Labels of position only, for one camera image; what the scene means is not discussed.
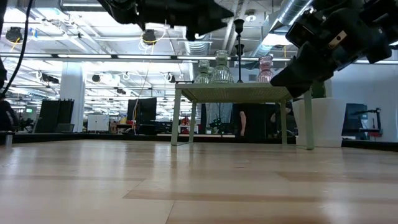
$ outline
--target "white wall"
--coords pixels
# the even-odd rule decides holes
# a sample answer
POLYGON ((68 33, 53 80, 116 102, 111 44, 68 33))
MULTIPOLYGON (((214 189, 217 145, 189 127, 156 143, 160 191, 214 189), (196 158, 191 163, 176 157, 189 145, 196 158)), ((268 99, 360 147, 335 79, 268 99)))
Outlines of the white wall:
MULTIPOLYGON (((390 60, 398 60, 395 51, 390 60)), ((334 98, 347 103, 364 103, 369 110, 381 109, 381 125, 384 134, 377 141, 398 141, 398 66, 350 65, 336 72, 331 79, 334 98)), ((376 116, 369 114, 371 128, 376 116)))

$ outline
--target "glass bottle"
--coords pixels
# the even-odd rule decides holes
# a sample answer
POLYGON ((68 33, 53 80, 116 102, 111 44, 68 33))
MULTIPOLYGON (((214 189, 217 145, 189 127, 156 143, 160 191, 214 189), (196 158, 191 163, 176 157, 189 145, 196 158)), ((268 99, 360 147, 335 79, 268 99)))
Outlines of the glass bottle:
POLYGON ((199 61, 199 74, 195 78, 194 83, 209 83, 210 77, 208 74, 210 68, 209 60, 200 60, 199 61))
POLYGON ((257 76, 257 82, 269 83, 274 77, 274 73, 271 71, 272 59, 273 57, 270 55, 260 57, 260 74, 257 76))
POLYGON ((234 78, 231 71, 226 66, 228 61, 228 52, 226 50, 216 51, 216 63, 217 66, 214 68, 211 74, 210 83, 233 83, 234 78))

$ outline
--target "potted plant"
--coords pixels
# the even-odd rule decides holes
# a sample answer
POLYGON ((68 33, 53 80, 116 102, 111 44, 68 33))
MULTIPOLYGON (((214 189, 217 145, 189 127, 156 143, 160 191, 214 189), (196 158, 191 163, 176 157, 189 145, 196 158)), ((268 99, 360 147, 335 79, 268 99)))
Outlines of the potted plant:
MULTIPOLYGON (((312 85, 312 123, 315 147, 341 147, 346 102, 327 98, 325 83, 314 82, 312 85)), ((293 102, 294 117, 298 136, 296 145, 306 146, 304 100, 293 102)))

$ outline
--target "table leg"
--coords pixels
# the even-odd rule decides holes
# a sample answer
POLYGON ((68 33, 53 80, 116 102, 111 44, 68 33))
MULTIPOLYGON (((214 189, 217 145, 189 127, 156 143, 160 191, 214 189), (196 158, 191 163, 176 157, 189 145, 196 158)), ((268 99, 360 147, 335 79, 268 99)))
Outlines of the table leg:
POLYGON ((181 93, 182 93, 181 90, 178 89, 175 90, 172 146, 177 146, 177 141, 178 141, 178 123, 180 122, 181 93))
POLYGON ((313 124, 312 124, 312 95, 311 89, 304 93, 305 108, 305 132, 307 133, 307 149, 312 150, 313 145, 313 124))
POLYGON ((287 145, 287 129, 286 129, 286 101, 280 102, 280 122, 282 125, 282 145, 287 145))
POLYGON ((197 115, 197 101, 192 101, 192 113, 191 113, 191 126, 189 129, 189 142, 193 142, 193 134, 195 133, 195 116, 197 115))

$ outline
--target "ceiling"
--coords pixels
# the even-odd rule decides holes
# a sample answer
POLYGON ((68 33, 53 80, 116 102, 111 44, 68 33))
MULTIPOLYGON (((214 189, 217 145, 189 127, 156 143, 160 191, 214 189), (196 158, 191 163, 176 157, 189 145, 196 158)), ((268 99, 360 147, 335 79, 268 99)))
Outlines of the ceiling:
MULTIPOLYGON (((189 55, 190 44, 185 39, 185 28, 175 27, 171 29, 162 24, 147 24, 147 29, 154 29, 157 43, 151 47, 143 43, 142 31, 134 24, 118 24, 107 12, 100 7, 89 7, 85 11, 69 11, 75 7, 47 6, 48 1, 35 0, 36 7, 31 10, 29 21, 29 37, 27 41, 27 53, 42 54, 154 54, 154 55, 189 55)), ((81 4, 88 2, 97 4, 96 1, 64 1, 81 4)), ((218 4, 227 9, 237 9, 236 18, 241 12, 244 1, 219 0, 218 4)), ((254 10, 256 20, 244 23, 241 43, 244 44, 245 55, 250 53, 262 42, 262 27, 266 15, 280 8, 281 0, 248 1, 246 11, 254 10)), ((4 18, 4 28, 0 41, 0 52, 20 52, 21 44, 14 44, 5 38, 6 31, 10 27, 24 27, 25 14, 21 8, 10 7, 4 18)), ((214 55, 216 50, 223 48, 223 42, 228 41, 226 50, 231 49, 230 54, 235 55, 231 43, 234 30, 229 36, 227 28, 216 30, 208 34, 196 43, 208 46, 199 55, 214 55)), ((293 45, 287 45, 281 49, 272 49, 270 54, 275 57, 291 57, 297 49, 293 45)), ((4 65, 11 76, 17 58, 3 57, 4 65)), ((13 84, 23 86, 10 90, 10 99, 22 98, 23 100, 11 100, 15 105, 39 105, 42 98, 59 98, 59 85, 43 82, 42 74, 50 75, 60 82, 62 81, 62 61, 54 60, 24 60, 17 78, 13 84)), ((167 81, 168 75, 173 75, 176 80, 192 80, 195 76, 193 68, 196 62, 156 62, 148 60, 142 62, 82 62, 87 74, 86 105, 87 113, 102 111, 102 113, 118 113, 127 111, 129 98, 158 97, 158 114, 164 119, 170 119, 174 102, 174 84, 167 81), (103 81, 95 83, 93 75, 107 77, 103 81), (104 89, 104 86, 118 86, 125 88, 126 94, 119 94, 116 89, 104 89)), ((231 70, 237 80, 237 70, 232 65, 231 70)), ((250 74, 258 74, 258 69, 244 70, 243 80, 250 74)), ((190 103, 183 104, 184 113, 190 113, 190 103)))

